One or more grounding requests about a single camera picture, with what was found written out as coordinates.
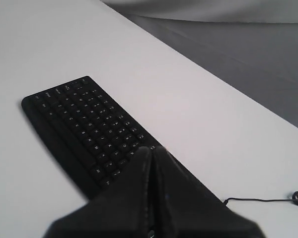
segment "desk surface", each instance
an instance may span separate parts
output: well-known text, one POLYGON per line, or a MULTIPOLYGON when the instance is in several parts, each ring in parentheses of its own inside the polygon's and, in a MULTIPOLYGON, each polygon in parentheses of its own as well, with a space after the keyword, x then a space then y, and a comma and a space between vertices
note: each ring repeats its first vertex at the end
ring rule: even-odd
MULTIPOLYGON (((0 238, 40 237, 86 203, 19 106, 24 96, 84 75, 220 199, 298 190, 297 128, 104 4, 0 1, 0 238)), ((290 203, 229 207, 267 237, 298 237, 298 207, 290 203)))

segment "black keyboard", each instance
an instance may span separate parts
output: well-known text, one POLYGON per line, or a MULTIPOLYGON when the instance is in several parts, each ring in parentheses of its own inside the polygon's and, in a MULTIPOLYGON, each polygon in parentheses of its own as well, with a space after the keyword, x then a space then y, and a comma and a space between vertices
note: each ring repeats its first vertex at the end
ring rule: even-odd
POLYGON ((119 178, 138 147, 159 145, 88 76, 28 96, 22 108, 89 199, 119 178))

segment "black cable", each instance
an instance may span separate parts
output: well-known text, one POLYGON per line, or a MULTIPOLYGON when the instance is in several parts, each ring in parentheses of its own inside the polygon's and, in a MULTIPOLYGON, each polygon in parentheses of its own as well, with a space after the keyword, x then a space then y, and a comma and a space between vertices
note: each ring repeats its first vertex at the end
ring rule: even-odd
POLYGON ((258 199, 258 198, 236 198, 230 197, 226 199, 223 203, 225 205, 228 204, 230 200, 237 200, 237 201, 258 201, 258 202, 293 202, 295 205, 298 206, 298 191, 294 192, 291 199, 258 199))

